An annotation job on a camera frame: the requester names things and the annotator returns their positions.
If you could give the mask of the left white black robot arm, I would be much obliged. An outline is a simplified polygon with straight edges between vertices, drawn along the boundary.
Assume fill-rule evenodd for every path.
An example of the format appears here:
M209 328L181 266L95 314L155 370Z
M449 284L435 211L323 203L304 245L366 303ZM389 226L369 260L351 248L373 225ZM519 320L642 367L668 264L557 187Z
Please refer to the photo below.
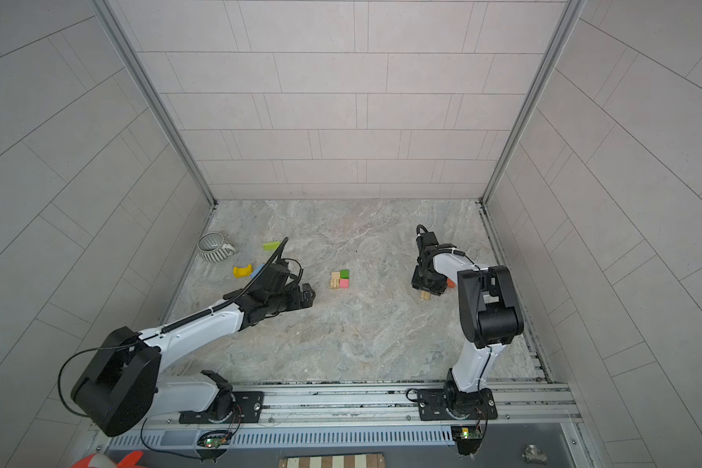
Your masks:
M285 312L310 308L312 287L289 261L265 265L241 290L177 322L158 328L112 331L94 349L71 392L105 435L119 436L152 415L178 413L182 423L222 423L235 417L232 385L214 370L169 376L166 370L205 345Z

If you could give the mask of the lime green long block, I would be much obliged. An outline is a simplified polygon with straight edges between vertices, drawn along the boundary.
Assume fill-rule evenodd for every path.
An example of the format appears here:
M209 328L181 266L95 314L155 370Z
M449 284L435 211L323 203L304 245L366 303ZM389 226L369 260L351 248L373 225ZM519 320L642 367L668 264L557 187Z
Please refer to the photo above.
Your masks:
M274 242L266 242L264 243L263 246L263 251L265 252L275 252L280 248L282 245L281 241L274 241Z

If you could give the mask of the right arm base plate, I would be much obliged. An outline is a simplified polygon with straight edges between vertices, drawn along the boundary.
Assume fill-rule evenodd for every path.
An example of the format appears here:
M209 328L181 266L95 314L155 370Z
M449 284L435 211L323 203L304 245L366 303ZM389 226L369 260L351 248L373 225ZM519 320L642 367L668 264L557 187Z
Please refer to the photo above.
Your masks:
M422 421L498 419L495 397L489 388L473 393L421 389L417 391L417 403Z

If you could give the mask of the blue wood block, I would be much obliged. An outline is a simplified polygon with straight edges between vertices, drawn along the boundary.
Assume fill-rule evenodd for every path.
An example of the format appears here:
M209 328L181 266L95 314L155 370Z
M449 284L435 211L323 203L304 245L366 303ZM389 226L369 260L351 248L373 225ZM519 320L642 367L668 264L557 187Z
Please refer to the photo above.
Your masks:
M259 272L261 272L261 269L263 269L264 264L259 265L251 274L251 278L255 278L255 276L259 275Z

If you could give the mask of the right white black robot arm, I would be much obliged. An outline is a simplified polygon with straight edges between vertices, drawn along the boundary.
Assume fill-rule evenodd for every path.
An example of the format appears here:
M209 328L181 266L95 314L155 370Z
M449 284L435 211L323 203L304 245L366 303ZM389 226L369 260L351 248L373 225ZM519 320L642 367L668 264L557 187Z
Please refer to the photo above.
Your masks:
M495 419L489 373L525 322L509 269L477 265L465 251L438 241L417 226L417 266L411 286L423 298L440 296L450 285L458 294L458 317L465 337L442 390L418 394L424 419Z

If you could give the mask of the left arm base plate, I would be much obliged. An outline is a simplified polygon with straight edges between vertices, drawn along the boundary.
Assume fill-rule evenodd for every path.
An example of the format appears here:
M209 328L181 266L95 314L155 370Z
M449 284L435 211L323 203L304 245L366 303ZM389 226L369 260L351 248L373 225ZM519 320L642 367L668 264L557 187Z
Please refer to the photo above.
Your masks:
M183 411L179 414L179 424L258 423L263 403L263 392L230 392L216 397L205 411Z

